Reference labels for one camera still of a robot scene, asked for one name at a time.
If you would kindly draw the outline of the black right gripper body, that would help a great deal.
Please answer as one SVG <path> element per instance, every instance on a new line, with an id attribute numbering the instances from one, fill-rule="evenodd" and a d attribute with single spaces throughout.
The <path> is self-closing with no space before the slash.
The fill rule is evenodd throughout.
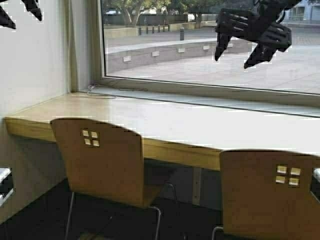
<path id="1" fill-rule="evenodd" d="M 299 0 L 255 0 L 255 11 L 222 8 L 215 31 L 284 52 L 292 44 L 292 32 L 281 22 L 286 11 L 298 3 Z"/>

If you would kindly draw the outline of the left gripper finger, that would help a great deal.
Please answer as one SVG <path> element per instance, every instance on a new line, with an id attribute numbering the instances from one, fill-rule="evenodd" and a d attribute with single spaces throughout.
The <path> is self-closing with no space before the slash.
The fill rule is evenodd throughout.
<path id="1" fill-rule="evenodd" d="M 28 12 L 31 12 L 39 21 L 43 20 L 43 15 L 38 0 L 23 0 L 23 3 Z"/>
<path id="2" fill-rule="evenodd" d="M 4 28 L 16 29 L 16 24 L 12 21 L 9 15 L 0 7 L 0 25 Z"/>

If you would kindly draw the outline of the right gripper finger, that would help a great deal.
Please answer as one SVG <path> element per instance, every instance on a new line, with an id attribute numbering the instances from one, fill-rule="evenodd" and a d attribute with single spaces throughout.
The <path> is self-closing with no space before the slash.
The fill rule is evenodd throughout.
<path id="1" fill-rule="evenodd" d="M 217 42 L 216 49 L 214 54 L 215 61 L 218 61 L 223 52 L 228 48 L 228 44 L 231 40 L 232 36 L 227 35 L 225 33 L 217 33 Z"/>
<path id="2" fill-rule="evenodd" d="M 277 49 L 258 43 L 247 61 L 244 63 L 244 69 L 251 68 L 263 62 L 270 62 Z"/>

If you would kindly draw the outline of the robot base left corner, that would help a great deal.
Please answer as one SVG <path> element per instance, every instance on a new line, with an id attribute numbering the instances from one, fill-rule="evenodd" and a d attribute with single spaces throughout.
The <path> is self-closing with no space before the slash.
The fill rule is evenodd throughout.
<path id="1" fill-rule="evenodd" d="M 0 206 L 2 207 L 14 192 L 13 173 L 10 167 L 0 168 Z"/>

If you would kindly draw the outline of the robot base right corner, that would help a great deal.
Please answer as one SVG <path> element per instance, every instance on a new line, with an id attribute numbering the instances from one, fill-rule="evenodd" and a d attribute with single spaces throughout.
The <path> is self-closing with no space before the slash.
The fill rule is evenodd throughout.
<path id="1" fill-rule="evenodd" d="M 319 202 L 320 201 L 320 169 L 319 168 L 314 168 L 312 171 L 310 192 L 315 197 L 315 199 Z"/>

